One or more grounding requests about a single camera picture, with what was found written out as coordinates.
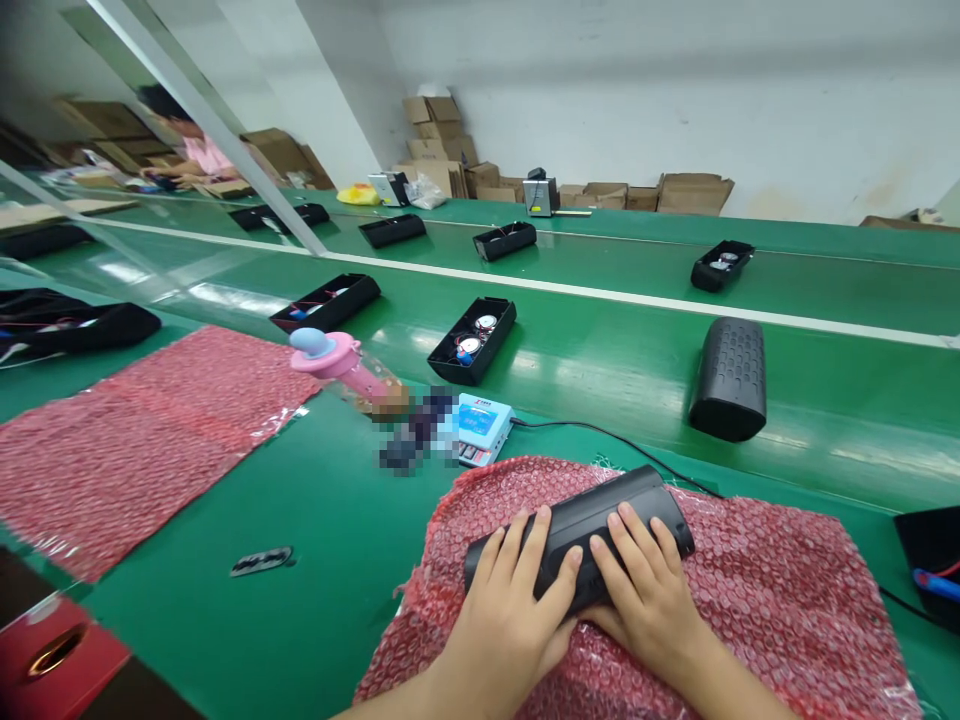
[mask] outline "worker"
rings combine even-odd
[[[533,596],[550,526],[550,508],[527,525],[520,512],[490,536],[446,647],[411,680],[337,716],[337,720],[512,718],[536,684],[563,659],[579,620],[595,623],[673,687],[704,720],[796,720],[713,634],[693,603],[670,530],[650,522],[656,540],[628,503],[607,519],[620,566],[599,536],[590,538],[613,607],[563,622],[573,600],[583,549],[564,557],[556,581]]]
[[[157,121],[183,138],[187,160],[173,167],[147,167],[141,177],[159,175],[176,178],[180,187],[209,184],[217,180],[235,180],[240,173],[210,136],[187,114],[180,103],[162,85],[146,85],[137,90],[140,102],[147,106]]]

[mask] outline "finger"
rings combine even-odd
[[[520,541],[523,539],[523,530],[527,526],[527,511],[521,510],[510,521],[510,529],[500,546],[500,554],[490,573],[490,581],[506,588],[513,578],[513,571],[517,568],[517,557],[520,555]]]
[[[513,573],[513,581],[518,583],[519,590],[533,593],[533,584],[540,573],[540,561],[543,559],[543,548],[547,544],[547,534],[550,532],[550,508],[541,505],[533,520],[533,529],[527,536],[527,541],[520,551],[517,569]]]
[[[623,518],[617,513],[610,513],[607,517],[607,527],[610,528],[610,537],[613,538],[613,544],[620,551],[623,564],[627,566],[627,572],[633,581],[633,586],[640,593],[640,599],[650,597],[656,589],[657,578],[643,551],[637,546],[633,536],[627,532],[627,528],[623,524]]]
[[[650,569],[653,570],[654,576],[658,578],[666,577],[667,564],[663,560],[663,553],[660,552],[660,546],[657,545],[657,541],[653,539],[653,535],[647,530],[647,526],[643,520],[640,519],[640,516],[637,515],[633,506],[628,502],[622,502],[617,506],[617,512],[623,520],[623,524],[626,525],[630,531],[630,535],[633,537],[637,547],[640,548],[643,556],[647,559],[647,564],[650,566]]]
[[[557,628],[556,632],[550,636],[547,641],[547,647],[540,656],[540,664],[537,666],[536,682],[540,682],[543,676],[553,670],[560,661],[563,660],[570,649],[570,637],[577,627],[577,619],[570,618]]]
[[[616,640],[617,644],[629,649],[630,639],[627,636],[627,626],[624,624],[620,613],[612,607],[596,605],[580,613],[580,619],[589,620]]]
[[[480,559],[477,561],[477,569],[473,573],[473,582],[470,583],[470,589],[480,585],[487,584],[490,579],[490,573],[493,571],[494,563],[497,561],[497,554],[500,552],[500,545],[503,542],[503,528],[499,527],[493,531],[480,553]]]
[[[667,563],[667,569],[674,575],[683,575],[683,565],[680,562],[680,550],[677,548],[677,539],[670,532],[660,518],[650,520],[650,527],[653,534],[657,536],[657,543],[663,552],[664,562]]]
[[[637,589],[599,535],[590,536],[590,552],[617,610],[621,614],[637,612],[642,606]]]
[[[583,562],[583,548],[574,545],[567,550],[560,563],[560,572],[557,579],[547,588],[547,591],[537,603],[538,615],[543,619],[544,632],[552,632],[563,621],[563,616],[570,609],[573,596],[577,592],[577,574]]]

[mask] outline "black bluetooth speaker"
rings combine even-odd
[[[742,442],[767,423],[763,329],[750,320],[719,318],[703,342],[690,425],[721,440]]]
[[[655,517],[660,518],[673,533],[681,559],[693,554],[695,550],[693,535],[680,511],[680,506],[664,487],[660,473],[652,466],[644,465],[553,506],[550,533],[547,535],[547,544],[543,549],[543,558],[540,560],[540,572],[533,587],[534,597],[538,600],[543,597],[553,581],[557,579],[560,565],[567,551],[574,545],[580,545],[583,548],[583,562],[577,574],[577,589],[573,596],[573,603],[566,616],[573,617],[591,605],[610,602],[610,595],[600,574],[600,568],[597,567],[590,552],[590,536],[599,535],[603,538],[617,562],[623,565],[620,553],[617,552],[610,537],[610,531],[607,529],[607,516],[616,512],[617,505],[621,502],[630,503],[648,530],[650,521]],[[532,515],[527,519],[521,542],[526,543],[531,530],[533,530]],[[489,535],[480,538],[470,543],[470,547],[467,548],[464,580],[468,591],[473,582],[474,573],[477,571],[483,547],[489,538]]]

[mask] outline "hand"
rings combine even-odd
[[[693,604],[676,540],[667,527],[653,518],[654,540],[628,503],[621,503],[618,510],[610,513],[607,526],[627,572],[600,537],[590,538],[590,550],[615,609],[590,608],[580,618],[599,625],[684,694],[690,683],[698,681],[701,660],[712,654],[720,640]]]
[[[512,718],[567,652],[577,621],[561,622],[573,601],[583,549],[570,548],[556,581],[537,601],[533,586],[550,508],[537,511],[520,552],[526,524],[521,511],[506,536],[503,528],[490,536],[447,646],[427,671],[438,716]]]
[[[205,177],[200,177],[199,175],[191,175],[190,173],[187,173],[178,178],[174,178],[173,181],[177,184],[178,188],[183,190],[185,188],[193,187],[194,185],[205,185],[207,179]]]

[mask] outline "display screen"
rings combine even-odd
[[[481,410],[472,405],[461,405],[458,414],[460,416],[460,429],[475,432],[477,435],[486,435],[490,432],[493,421],[497,419],[495,412]]]

